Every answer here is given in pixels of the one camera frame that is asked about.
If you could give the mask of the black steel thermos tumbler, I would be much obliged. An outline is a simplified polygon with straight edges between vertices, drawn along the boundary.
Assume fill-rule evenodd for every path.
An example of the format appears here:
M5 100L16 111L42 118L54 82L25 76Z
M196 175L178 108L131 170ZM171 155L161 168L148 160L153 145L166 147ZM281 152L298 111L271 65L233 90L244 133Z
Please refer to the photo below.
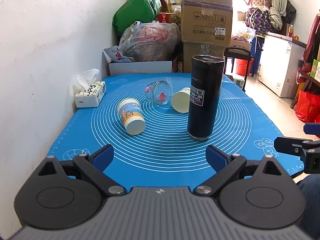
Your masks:
M191 58L187 131L195 140L207 140L213 132L224 64L224 59L211 55Z

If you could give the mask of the printed blue orange paper cup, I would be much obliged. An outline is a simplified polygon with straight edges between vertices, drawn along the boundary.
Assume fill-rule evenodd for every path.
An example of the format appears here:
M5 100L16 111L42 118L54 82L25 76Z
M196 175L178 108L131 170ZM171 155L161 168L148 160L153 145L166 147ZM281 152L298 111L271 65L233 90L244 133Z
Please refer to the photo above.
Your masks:
M144 131L146 124L138 100L133 98L122 100L118 103L117 112L127 133L138 135Z

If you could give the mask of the plain white paper cup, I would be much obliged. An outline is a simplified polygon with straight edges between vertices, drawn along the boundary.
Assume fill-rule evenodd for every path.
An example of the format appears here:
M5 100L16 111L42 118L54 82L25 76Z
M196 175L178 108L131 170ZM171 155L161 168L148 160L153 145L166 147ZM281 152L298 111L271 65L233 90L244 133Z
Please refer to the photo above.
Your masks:
M188 113L190 102L190 88L185 87L176 92L171 98L171 106L178 113Z

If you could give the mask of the red shopping bag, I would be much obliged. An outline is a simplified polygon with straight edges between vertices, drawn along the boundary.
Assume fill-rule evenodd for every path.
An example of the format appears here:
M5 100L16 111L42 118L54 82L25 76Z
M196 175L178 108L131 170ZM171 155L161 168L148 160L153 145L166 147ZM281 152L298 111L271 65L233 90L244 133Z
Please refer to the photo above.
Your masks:
M314 123L317 115L319 115L319 103L318 94L300 90L295 111L296 117L302 122Z

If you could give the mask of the white tissue pack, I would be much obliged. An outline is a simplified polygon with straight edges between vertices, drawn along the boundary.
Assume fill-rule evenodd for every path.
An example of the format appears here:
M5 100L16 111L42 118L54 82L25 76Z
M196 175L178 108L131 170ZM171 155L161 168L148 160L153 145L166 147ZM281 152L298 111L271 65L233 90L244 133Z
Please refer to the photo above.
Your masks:
M98 107L105 92L105 81L98 81L100 70L93 68L76 76L76 80L82 87L74 96L77 108Z

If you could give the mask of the white chest freezer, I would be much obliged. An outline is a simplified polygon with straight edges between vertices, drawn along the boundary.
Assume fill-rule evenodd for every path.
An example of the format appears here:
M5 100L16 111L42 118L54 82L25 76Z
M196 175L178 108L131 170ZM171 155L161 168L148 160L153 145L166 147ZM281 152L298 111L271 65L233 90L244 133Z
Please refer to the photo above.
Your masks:
M280 98L294 98L296 74L306 44L294 38L267 32L261 52L258 80Z

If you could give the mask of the clear glass jar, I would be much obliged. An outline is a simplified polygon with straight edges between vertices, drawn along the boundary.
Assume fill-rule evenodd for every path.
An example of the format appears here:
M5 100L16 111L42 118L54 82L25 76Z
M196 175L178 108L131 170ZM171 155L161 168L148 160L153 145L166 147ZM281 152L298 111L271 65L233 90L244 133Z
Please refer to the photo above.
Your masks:
M166 105L171 99L171 88L167 81L160 80L150 83L144 90L145 97L158 106Z

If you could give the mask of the white open cardboard box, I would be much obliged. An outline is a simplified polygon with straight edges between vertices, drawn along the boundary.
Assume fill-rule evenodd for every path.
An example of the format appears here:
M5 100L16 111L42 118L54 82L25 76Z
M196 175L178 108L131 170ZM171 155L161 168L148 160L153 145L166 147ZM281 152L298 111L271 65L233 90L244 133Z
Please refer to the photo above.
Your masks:
M129 57L125 57L118 46L103 49L103 55L107 62L109 76L178 72L177 60L134 62Z

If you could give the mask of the floral patterned bag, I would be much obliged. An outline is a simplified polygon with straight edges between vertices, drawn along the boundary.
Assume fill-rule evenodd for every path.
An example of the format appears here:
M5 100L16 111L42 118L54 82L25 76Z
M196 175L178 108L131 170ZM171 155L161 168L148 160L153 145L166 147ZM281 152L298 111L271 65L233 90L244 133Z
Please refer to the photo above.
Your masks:
M247 10L245 24L247 27L254 29L256 34L260 35L264 35L273 29L268 10L261 11L259 8Z

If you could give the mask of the lower brown cardboard box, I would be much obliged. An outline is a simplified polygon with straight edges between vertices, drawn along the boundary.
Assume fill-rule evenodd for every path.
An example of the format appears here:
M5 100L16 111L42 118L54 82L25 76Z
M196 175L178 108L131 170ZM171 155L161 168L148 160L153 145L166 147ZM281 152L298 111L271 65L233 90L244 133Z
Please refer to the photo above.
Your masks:
M183 72L191 72L191 58L195 55L212 55L223 58L225 48L214 44L184 43L183 44Z

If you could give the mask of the brown cardboard box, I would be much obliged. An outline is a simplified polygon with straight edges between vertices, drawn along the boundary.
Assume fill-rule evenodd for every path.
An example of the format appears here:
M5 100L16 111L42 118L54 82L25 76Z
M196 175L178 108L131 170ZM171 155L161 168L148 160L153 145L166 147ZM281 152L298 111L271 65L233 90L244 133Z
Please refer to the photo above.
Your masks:
M181 13L183 42L229 46L233 20L232 0L182 0Z
M223 58L225 48L214 44L184 43L183 44L183 72L191 72L191 58L195 55L212 55Z

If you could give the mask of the clear plastic bag of items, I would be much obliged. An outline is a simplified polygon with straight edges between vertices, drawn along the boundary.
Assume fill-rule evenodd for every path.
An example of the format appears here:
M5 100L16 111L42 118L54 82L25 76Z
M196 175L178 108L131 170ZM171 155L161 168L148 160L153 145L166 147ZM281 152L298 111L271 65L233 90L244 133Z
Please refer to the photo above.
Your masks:
M181 32L175 23L136 21L124 31L119 49L135 62L168 61L180 40Z

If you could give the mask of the upper brown cardboard box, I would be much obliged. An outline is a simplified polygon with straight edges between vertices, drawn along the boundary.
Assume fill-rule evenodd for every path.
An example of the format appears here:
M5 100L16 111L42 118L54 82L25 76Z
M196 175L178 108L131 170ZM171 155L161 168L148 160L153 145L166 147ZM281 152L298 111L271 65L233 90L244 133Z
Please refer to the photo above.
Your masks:
M233 20L232 0L182 0L181 13L183 42L229 46Z

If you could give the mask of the red gift box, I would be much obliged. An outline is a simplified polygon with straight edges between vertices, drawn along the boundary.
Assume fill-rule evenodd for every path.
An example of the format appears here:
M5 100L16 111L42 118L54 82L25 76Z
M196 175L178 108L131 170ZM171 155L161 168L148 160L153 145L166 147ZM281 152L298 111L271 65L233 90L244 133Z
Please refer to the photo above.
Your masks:
M176 23L177 15L171 12L160 12L157 21L160 23Z

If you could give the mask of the green bag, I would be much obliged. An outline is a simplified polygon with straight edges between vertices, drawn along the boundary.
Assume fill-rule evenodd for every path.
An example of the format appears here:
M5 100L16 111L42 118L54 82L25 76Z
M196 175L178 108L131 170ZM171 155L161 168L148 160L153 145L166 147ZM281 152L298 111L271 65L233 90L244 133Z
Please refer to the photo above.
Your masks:
M124 31L136 21L150 23L161 10L161 0L128 0L114 14L112 25L116 35L121 37Z

